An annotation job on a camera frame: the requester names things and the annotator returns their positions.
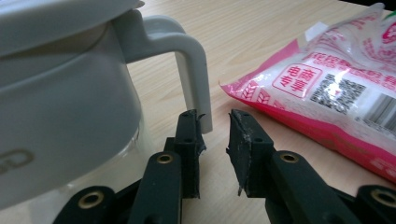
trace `plastic packaging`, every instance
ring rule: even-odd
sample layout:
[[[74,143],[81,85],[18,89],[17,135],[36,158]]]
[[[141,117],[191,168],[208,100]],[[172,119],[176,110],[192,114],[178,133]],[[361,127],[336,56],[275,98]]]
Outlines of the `plastic packaging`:
[[[222,88],[396,182],[396,16],[374,4]]]

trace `kettle body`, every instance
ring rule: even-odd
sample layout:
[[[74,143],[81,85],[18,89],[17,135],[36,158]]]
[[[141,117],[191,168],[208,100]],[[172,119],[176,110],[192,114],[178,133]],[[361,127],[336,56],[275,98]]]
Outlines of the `kettle body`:
[[[141,178],[155,149],[127,63],[174,51],[187,109],[211,130],[202,46],[170,18],[143,20],[137,2],[0,2],[3,211],[22,204],[47,222],[80,189]]]

